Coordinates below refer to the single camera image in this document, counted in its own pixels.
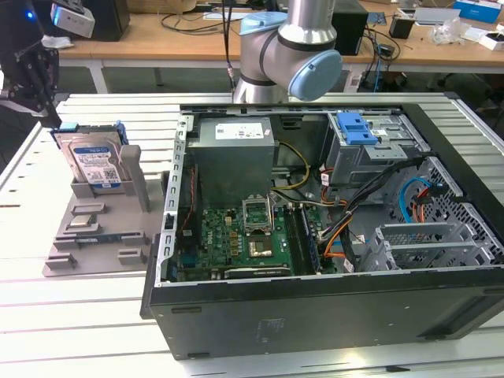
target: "hard drive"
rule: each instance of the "hard drive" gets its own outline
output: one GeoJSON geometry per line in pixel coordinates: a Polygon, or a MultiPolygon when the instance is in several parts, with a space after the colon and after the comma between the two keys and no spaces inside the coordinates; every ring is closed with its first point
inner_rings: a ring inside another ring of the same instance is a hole
{"type": "Polygon", "coordinates": [[[93,191],[103,193],[131,179],[120,165],[120,149],[128,144],[121,122],[99,126],[65,123],[52,134],[76,183],[89,183],[93,191]]]}

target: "sticker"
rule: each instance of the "sticker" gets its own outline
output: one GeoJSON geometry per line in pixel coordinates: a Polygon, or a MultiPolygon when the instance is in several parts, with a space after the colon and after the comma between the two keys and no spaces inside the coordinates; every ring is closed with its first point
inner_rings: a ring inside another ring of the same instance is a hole
{"type": "Polygon", "coordinates": [[[345,259],[345,262],[343,263],[343,266],[345,267],[345,269],[346,269],[346,271],[348,273],[353,273],[354,272],[354,266],[347,259],[345,259]]]}
{"type": "Polygon", "coordinates": [[[382,129],[373,129],[371,130],[371,133],[374,135],[374,136],[387,136],[387,132],[385,130],[382,130],[382,129]]]}
{"type": "Polygon", "coordinates": [[[255,339],[257,343],[267,344],[282,338],[285,318],[263,319],[259,321],[255,339]]]}
{"type": "Polygon", "coordinates": [[[365,237],[363,235],[356,235],[356,240],[352,244],[365,244],[365,237]]]}
{"type": "Polygon", "coordinates": [[[262,124],[218,124],[215,139],[263,139],[262,124]]]}
{"type": "Polygon", "coordinates": [[[324,185],[325,187],[329,186],[329,175],[327,173],[321,174],[321,180],[322,180],[322,185],[324,185]]]}
{"type": "Polygon", "coordinates": [[[78,243],[97,243],[98,239],[76,239],[78,243]]]}
{"type": "Polygon", "coordinates": [[[119,172],[109,162],[112,157],[107,147],[79,147],[73,150],[77,164],[86,176],[87,182],[94,187],[118,187],[119,172]]]}

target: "red wire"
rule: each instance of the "red wire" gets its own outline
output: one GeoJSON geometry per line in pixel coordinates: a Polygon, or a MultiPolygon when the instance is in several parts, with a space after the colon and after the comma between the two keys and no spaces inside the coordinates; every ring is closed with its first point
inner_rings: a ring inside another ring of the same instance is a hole
{"type": "Polygon", "coordinates": [[[192,214],[194,206],[195,206],[195,169],[192,168],[191,169],[191,208],[189,209],[189,213],[187,214],[187,217],[186,217],[185,221],[183,222],[183,225],[182,225],[182,228],[180,229],[180,231],[183,231],[186,228],[187,222],[191,218],[191,214],[192,214]]]}
{"type": "MultiPolygon", "coordinates": [[[[423,197],[425,194],[427,194],[427,191],[428,191],[428,187],[426,187],[423,191],[421,191],[417,198],[423,197]]],[[[420,206],[420,222],[421,223],[425,222],[424,209],[425,209],[425,205],[422,204],[422,206],[420,206]]],[[[417,204],[416,203],[413,204],[413,216],[415,217],[415,220],[417,221],[418,217],[417,217],[417,204]]]]}

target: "wooden desk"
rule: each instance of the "wooden desk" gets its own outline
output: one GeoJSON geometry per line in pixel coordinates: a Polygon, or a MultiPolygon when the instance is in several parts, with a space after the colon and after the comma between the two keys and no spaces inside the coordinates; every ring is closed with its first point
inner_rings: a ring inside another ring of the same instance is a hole
{"type": "MultiPolygon", "coordinates": [[[[397,8],[396,5],[385,6],[373,2],[361,2],[361,4],[369,12],[385,12],[386,16],[394,14],[397,8]]],[[[504,21],[504,12],[501,13],[498,21],[504,21]]],[[[463,22],[471,24],[476,28],[487,30],[494,29],[493,24],[466,19],[463,19],[463,22]]],[[[388,35],[390,23],[391,17],[387,18],[387,25],[376,25],[374,28],[378,32],[388,35]]],[[[401,47],[401,55],[399,55],[393,66],[428,65],[429,72],[431,72],[433,66],[449,67],[449,69],[453,69],[452,66],[475,67],[478,69],[492,67],[504,68],[504,52],[491,51],[481,46],[479,43],[471,41],[465,41],[463,45],[454,43],[437,46],[428,37],[428,33],[431,29],[432,27],[414,25],[408,39],[396,39],[395,41],[401,47]]],[[[392,44],[390,41],[387,42],[387,39],[384,37],[379,37],[378,40],[383,43],[392,44]]],[[[371,42],[368,39],[365,39],[362,45],[361,52],[370,52],[372,54],[371,42]]]]}
{"type": "MultiPolygon", "coordinates": [[[[361,3],[370,12],[394,13],[397,6],[373,2],[361,3]]],[[[388,33],[388,25],[375,26],[376,30],[388,33]]],[[[492,29],[493,25],[465,20],[478,28],[492,29]]],[[[178,28],[199,28],[218,24],[216,20],[182,20],[178,28]]],[[[239,22],[232,25],[229,53],[234,67],[239,68],[239,22]]],[[[504,52],[494,52],[466,41],[464,45],[436,46],[428,37],[430,27],[413,26],[410,37],[398,39],[401,55],[391,70],[405,72],[467,72],[504,73],[504,52]]],[[[82,65],[91,70],[98,93],[107,93],[103,67],[147,67],[155,68],[157,81],[161,80],[159,68],[225,68],[224,42],[222,34],[195,36],[185,35],[163,28],[157,15],[132,14],[130,26],[120,42],[101,43],[82,41],[76,49],[61,52],[61,65],[82,65]]],[[[343,69],[350,72],[345,91],[355,92],[361,74],[372,60],[372,46],[367,39],[362,43],[358,56],[344,57],[343,69]]]]}

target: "blue hard drive label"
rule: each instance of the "blue hard drive label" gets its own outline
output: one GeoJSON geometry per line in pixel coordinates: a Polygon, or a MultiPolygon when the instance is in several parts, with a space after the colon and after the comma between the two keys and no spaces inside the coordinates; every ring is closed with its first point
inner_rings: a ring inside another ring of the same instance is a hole
{"type": "Polygon", "coordinates": [[[110,161],[112,154],[108,147],[78,147],[73,152],[80,170],[92,187],[120,186],[119,172],[110,161]]]}

